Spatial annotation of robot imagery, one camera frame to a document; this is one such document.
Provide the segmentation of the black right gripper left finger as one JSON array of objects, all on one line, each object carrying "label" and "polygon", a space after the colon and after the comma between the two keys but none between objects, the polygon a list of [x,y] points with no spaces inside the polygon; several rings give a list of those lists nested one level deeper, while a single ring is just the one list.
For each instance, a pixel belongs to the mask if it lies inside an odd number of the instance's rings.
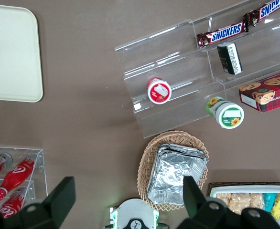
[{"label": "black right gripper left finger", "polygon": [[29,204],[7,219],[0,213],[0,229],[58,229],[75,200],[75,178],[65,177],[41,203]]}]

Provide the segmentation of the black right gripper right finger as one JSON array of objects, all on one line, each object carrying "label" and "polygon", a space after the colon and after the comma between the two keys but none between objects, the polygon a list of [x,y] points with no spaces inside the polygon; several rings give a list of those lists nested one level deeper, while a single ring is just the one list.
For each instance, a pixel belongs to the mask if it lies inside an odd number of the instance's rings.
[{"label": "black right gripper right finger", "polygon": [[280,229],[280,225],[266,211],[245,208],[236,214],[216,198],[207,199],[193,177],[183,178],[183,201],[188,218],[179,229]]}]

